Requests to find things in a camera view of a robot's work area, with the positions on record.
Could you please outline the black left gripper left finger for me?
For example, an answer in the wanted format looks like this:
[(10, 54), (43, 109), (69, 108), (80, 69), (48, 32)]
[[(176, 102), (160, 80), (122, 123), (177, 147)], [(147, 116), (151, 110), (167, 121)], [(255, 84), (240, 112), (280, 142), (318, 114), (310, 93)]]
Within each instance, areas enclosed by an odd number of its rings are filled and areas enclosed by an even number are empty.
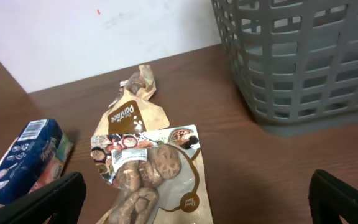
[(0, 224), (77, 223), (85, 198), (83, 175), (71, 172), (0, 208)]

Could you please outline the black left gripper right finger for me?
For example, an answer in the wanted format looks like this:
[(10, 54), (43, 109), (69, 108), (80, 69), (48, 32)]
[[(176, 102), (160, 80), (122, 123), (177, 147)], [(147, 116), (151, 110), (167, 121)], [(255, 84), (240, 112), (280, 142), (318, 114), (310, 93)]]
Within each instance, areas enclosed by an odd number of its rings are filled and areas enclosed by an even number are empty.
[(308, 201), (314, 224), (358, 223), (358, 190), (325, 170), (312, 175)]

